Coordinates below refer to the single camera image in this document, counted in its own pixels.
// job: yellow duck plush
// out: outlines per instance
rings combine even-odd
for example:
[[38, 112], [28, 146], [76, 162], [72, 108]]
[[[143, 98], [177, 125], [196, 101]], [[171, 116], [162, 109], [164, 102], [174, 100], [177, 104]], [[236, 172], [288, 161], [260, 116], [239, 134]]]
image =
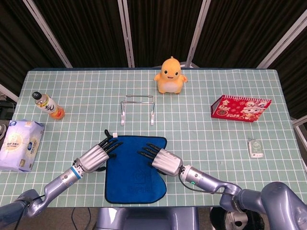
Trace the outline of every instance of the yellow duck plush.
[[180, 93], [183, 83], [188, 82], [187, 77], [181, 74], [179, 61], [173, 56], [163, 63], [161, 72], [155, 76], [154, 80], [158, 82], [160, 93]]

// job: facial tissue package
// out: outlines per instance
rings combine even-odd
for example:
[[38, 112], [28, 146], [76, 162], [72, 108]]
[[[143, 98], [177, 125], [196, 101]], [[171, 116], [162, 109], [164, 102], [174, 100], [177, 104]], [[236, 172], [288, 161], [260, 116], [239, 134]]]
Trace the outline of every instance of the facial tissue package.
[[0, 170], [30, 172], [43, 131], [35, 121], [11, 120], [0, 151]]

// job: table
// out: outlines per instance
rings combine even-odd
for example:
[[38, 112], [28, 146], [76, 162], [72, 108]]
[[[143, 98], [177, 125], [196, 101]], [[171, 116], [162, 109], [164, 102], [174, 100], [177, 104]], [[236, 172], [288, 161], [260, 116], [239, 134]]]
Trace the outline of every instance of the table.
[[[184, 69], [188, 78], [182, 92], [160, 94], [154, 76], [158, 69], [50, 69], [28, 72], [14, 119], [46, 125], [31, 173], [0, 171], [0, 206], [20, 193], [44, 186], [71, 166], [72, 161], [105, 138], [104, 130], [119, 135], [166, 137], [166, 149], [184, 164], [242, 188], [261, 190], [271, 181], [283, 181], [306, 203], [307, 176], [303, 170], [293, 127], [275, 70]], [[60, 121], [35, 107], [31, 94], [47, 93], [65, 108]], [[127, 105], [120, 125], [120, 101], [126, 94], [153, 95], [150, 106]], [[272, 104], [257, 122], [213, 119], [210, 105], [222, 94], [271, 98]], [[265, 157], [250, 159], [248, 139], [260, 139]], [[217, 206], [220, 195], [184, 188], [178, 178], [162, 176], [166, 195], [149, 205], [115, 205], [104, 199], [105, 173], [85, 177], [57, 197], [50, 207]]]

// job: robot finger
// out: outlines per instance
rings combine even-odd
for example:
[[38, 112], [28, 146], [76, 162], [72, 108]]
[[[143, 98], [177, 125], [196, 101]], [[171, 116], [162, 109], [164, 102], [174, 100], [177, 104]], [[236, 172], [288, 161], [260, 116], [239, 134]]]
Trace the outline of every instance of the robot finger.
[[160, 147], [158, 147], [158, 146], [156, 146], [156, 145], [154, 145], [154, 144], [152, 144], [152, 143], [147, 143], [147, 145], [148, 145], [149, 147], [152, 147], [154, 150], [156, 150], [156, 151], [158, 151], [158, 152], [160, 152], [160, 150], [161, 150]]
[[104, 139], [103, 141], [101, 141], [98, 145], [99, 145], [100, 147], [103, 147], [111, 138], [112, 138], [112, 136], [107, 137], [106, 139]]
[[104, 151], [106, 151], [111, 145], [113, 145], [116, 141], [118, 141], [117, 139], [108, 142], [107, 144], [105, 144], [102, 148]]
[[111, 153], [111, 154], [109, 154], [109, 158], [111, 159], [111, 158], [116, 158], [116, 153]]
[[152, 155], [150, 155], [150, 154], [148, 154], [146, 152], [138, 151], [138, 154], [140, 154], [140, 155], [142, 155], [144, 157], [147, 157], [147, 158], [149, 158], [151, 160], [154, 160], [154, 156], [152, 156]]
[[158, 151], [154, 151], [154, 150], [147, 148], [147, 147], [143, 147], [142, 149], [150, 152], [154, 156], [156, 156], [158, 154]]
[[114, 149], [116, 149], [118, 146], [120, 146], [122, 144], [123, 144], [123, 142], [117, 143], [117, 144], [113, 145], [112, 147], [110, 147], [109, 149], [105, 149], [105, 151], [108, 154], [108, 153], [112, 152]]

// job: drink bottle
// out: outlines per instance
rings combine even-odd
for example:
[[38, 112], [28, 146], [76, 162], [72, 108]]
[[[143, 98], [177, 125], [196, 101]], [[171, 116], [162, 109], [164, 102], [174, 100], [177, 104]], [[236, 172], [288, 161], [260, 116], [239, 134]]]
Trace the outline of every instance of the drink bottle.
[[65, 116], [64, 109], [47, 94], [34, 92], [32, 97], [35, 99], [35, 104], [38, 108], [48, 113], [52, 118], [60, 120]]

